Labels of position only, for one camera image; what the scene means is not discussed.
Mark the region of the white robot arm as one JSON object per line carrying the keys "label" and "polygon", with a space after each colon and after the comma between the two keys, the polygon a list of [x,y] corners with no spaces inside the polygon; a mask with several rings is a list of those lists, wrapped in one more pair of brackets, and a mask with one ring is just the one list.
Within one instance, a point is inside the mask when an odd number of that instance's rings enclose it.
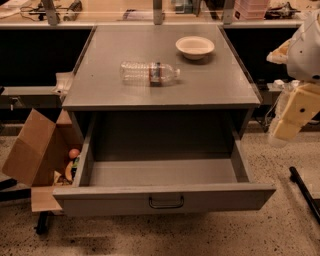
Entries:
{"label": "white robot arm", "polygon": [[320,112],[320,10],[311,12],[303,24],[273,52],[269,62],[285,64],[297,86],[284,88],[269,127],[268,142],[284,147]]}

